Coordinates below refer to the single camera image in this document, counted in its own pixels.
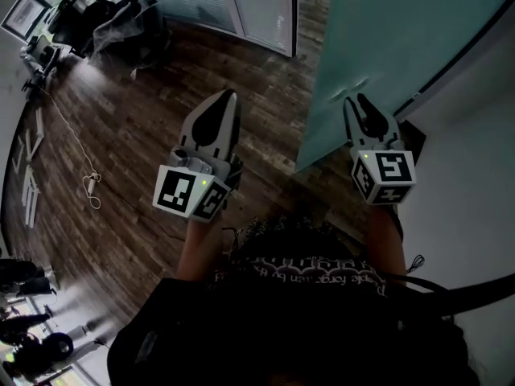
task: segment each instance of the black cable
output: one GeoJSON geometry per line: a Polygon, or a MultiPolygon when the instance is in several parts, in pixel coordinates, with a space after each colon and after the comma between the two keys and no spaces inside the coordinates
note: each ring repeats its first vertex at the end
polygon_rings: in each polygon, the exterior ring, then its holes
{"type": "Polygon", "coordinates": [[[421,254],[418,254],[413,259],[413,263],[411,263],[411,266],[406,270],[406,274],[410,274],[410,273],[414,272],[416,269],[418,269],[419,267],[424,266],[425,262],[426,262],[426,259],[424,258],[424,256],[421,254]]]}

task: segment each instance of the white marker cube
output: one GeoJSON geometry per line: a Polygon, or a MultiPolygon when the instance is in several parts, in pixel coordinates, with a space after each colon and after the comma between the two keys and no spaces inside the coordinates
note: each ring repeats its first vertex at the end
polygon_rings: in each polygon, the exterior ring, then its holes
{"type": "Polygon", "coordinates": [[[186,167],[161,166],[152,205],[174,215],[209,222],[231,189],[215,176],[186,167]]]}
{"type": "Polygon", "coordinates": [[[417,182],[410,151],[360,150],[352,178],[368,204],[396,204],[417,182]]]}

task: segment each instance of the forearm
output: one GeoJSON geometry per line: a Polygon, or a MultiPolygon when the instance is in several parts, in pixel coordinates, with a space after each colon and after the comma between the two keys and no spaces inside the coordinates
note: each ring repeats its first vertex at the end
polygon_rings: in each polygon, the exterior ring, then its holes
{"type": "Polygon", "coordinates": [[[402,238],[391,215],[382,207],[372,207],[367,242],[372,267],[390,274],[406,275],[402,238]]]}
{"type": "Polygon", "coordinates": [[[220,213],[208,224],[189,220],[175,277],[188,281],[204,280],[214,272],[222,249],[220,213]]]}

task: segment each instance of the wooden floor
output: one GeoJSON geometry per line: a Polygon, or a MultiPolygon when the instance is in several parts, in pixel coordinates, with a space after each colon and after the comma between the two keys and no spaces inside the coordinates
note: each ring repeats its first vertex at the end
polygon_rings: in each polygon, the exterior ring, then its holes
{"type": "MultiPolygon", "coordinates": [[[[236,152],[245,162],[225,225],[242,228],[255,216],[301,207],[363,240],[367,211],[352,186],[348,151],[294,171],[329,0],[299,4],[299,49],[292,60],[228,35],[171,23],[174,44],[160,69],[140,70],[132,80],[117,60],[93,66],[69,58],[51,80],[49,92],[102,175],[95,189],[102,207],[89,206],[82,186],[89,165],[44,99],[45,139],[31,164],[42,191],[35,228],[23,224],[24,166],[18,175],[12,168],[6,174],[2,222],[14,255],[55,268],[61,282],[56,309],[84,320],[108,319],[105,335],[112,337],[159,280],[173,275],[185,222],[152,207],[158,168],[177,143],[183,119],[224,88],[235,89],[242,103],[236,152]]],[[[27,127],[34,133],[34,113],[23,118],[20,133],[27,127]]]]}

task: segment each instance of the white cable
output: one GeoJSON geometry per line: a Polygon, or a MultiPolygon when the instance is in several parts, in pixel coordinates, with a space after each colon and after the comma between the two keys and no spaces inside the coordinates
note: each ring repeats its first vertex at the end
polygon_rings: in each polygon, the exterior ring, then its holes
{"type": "Polygon", "coordinates": [[[63,119],[64,123],[66,123],[66,125],[68,126],[68,129],[72,132],[73,137],[77,140],[77,143],[79,143],[79,146],[82,149],[82,154],[84,155],[84,157],[86,157],[86,159],[89,162],[89,165],[91,166],[91,170],[93,172],[92,172],[91,175],[84,176],[82,178],[82,186],[84,187],[84,191],[86,192],[86,197],[89,200],[89,204],[91,205],[92,208],[94,208],[95,210],[98,210],[101,207],[101,205],[102,205],[101,201],[96,196],[93,196],[92,193],[93,193],[93,189],[95,187],[95,184],[102,180],[102,176],[93,167],[93,162],[91,161],[91,158],[89,158],[89,156],[86,154],[86,150],[84,150],[84,147],[82,146],[82,143],[80,142],[79,138],[75,134],[75,130],[70,126],[70,123],[68,123],[68,121],[64,118],[64,116],[61,113],[61,111],[59,109],[59,106],[57,105],[57,103],[54,100],[54,98],[52,96],[50,96],[50,94],[47,91],[45,91],[43,88],[39,88],[39,90],[41,90],[43,93],[45,93],[48,96],[48,98],[51,100],[51,102],[54,104],[54,107],[56,108],[57,113],[61,116],[61,118],[63,119]],[[86,185],[84,183],[85,179],[89,179],[89,186],[88,187],[86,187],[86,185]],[[98,206],[94,205],[93,201],[98,201],[98,206]]]}

